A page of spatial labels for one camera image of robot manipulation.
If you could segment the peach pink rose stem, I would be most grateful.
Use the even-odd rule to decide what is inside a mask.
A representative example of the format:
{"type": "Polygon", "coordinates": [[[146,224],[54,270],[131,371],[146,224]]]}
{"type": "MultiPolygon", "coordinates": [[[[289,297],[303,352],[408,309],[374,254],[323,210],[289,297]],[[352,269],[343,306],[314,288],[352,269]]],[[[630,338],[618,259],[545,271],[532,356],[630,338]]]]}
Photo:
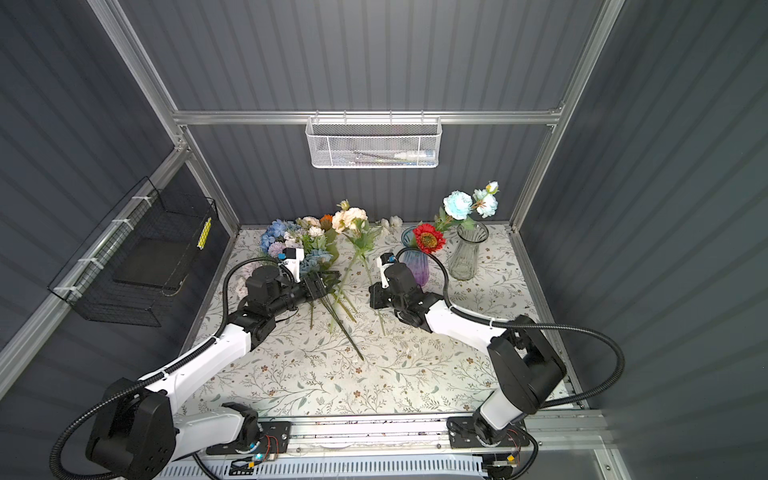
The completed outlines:
{"type": "Polygon", "coordinates": [[[329,250],[334,255],[334,260],[338,261],[343,257],[339,248],[343,248],[342,244],[346,243],[352,255],[342,269],[340,284],[336,287],[334,298],[347,317],[352,322],[356,322],[355,315],[358,310],[347,296],[345,286],[352,268],[357,264],[362,266],[369,284],[374,283],[369,255],[374,251],[375,241],[381,233],[382,226],[377,222],[371,223],[367,212],[362,208],[353,207],[348,200],[342,200],[338,208],[339,210],[330,219],[330,232],[334,242],[329,250]]]}

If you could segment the red sunflower stem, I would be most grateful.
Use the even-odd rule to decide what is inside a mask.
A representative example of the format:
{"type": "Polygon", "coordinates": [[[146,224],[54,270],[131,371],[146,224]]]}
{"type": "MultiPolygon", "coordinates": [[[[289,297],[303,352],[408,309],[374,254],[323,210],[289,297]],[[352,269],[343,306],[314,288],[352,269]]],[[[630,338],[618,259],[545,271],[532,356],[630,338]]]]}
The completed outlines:
{"type": "Polygon", "coordinates": [[[446,244],[444,234],[431,224],[424,223],[416,226],[412,234],[411,244],[425,254],[434,254],[446,244]]]}

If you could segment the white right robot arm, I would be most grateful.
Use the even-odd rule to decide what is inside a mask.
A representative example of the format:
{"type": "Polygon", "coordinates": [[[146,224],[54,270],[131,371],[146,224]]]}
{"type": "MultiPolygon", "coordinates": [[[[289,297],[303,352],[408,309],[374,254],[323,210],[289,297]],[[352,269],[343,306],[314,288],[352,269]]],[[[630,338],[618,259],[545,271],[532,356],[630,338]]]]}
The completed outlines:
{"type": "Polygon", "coordinates": [[[378,268],[381,280],[369,288],[372,308],[390,307],[400,322],[457,340],[490,359],[498,387],[473,414],[482,443],[496,443],[510,424],[537,413],[564,379],[565,363],[531,318],[520,315],[504,328],[500,320],[424,291],[410,268],[391,254],[378,260],[378,268]]]}

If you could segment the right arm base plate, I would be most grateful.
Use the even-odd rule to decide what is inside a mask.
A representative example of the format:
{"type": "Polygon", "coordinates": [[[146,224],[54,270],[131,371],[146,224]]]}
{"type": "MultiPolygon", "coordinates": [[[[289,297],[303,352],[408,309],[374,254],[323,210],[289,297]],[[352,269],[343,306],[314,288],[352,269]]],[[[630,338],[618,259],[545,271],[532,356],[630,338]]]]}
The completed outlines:
{"type": "Polygon", "coordinates": [[[446,428],[454,449],[499,447],[516,450],[531,445],[521,423],[509,423],[495,429],[479,415],[451,416],[446,420],[446,428]]]}

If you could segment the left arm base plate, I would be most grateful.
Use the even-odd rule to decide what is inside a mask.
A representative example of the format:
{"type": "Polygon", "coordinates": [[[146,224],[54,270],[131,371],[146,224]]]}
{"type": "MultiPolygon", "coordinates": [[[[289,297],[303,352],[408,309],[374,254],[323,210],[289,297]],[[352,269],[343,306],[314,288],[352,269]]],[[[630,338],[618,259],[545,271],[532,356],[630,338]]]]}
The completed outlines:
{"type": "Polygon", "coordinates": [[[293,424],[288,421],[252,422],[230,443],[205,450],[207,455],[279,455],[287,452],[293,424]]]}

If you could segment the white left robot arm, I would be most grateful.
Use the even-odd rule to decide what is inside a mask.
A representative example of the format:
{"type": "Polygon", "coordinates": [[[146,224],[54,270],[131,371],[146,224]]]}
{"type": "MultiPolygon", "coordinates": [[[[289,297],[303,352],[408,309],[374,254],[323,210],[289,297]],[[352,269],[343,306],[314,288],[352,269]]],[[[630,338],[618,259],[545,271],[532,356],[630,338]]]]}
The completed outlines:
{"type": "Polygon", "coordinates": [[[152,479],[168,463],[211,446],[259,458],[276,452],[258,413],[243,404],[226,402],[181,419],[175,415],[215,374],[255,350],[301,304],[325,298],[339,281],[337,271],[294,278],[283,266],[257,267],[246,281],[246,296],[225,314],[222,332],[136,382],[121,379],[107,389],[86,458],[119,477],[152,479]]]}

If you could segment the light blue flower stem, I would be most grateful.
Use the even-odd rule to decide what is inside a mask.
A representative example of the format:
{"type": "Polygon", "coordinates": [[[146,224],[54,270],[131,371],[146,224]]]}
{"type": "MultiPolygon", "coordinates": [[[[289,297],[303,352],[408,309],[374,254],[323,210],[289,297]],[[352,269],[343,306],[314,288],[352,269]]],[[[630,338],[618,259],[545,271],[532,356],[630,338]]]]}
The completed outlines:
{"type": "Polygon", "coordinates": [[[499,203],[496,198],[499,193],[499,183],[491,181],[481,189],[475,189],[472,194],[455,190],[442,200],[442,205],[435,217],[435,228],[446,232],[454,226],[473,229],[476,220],[474,215],[482,219],[496,214],[499,203]]]}

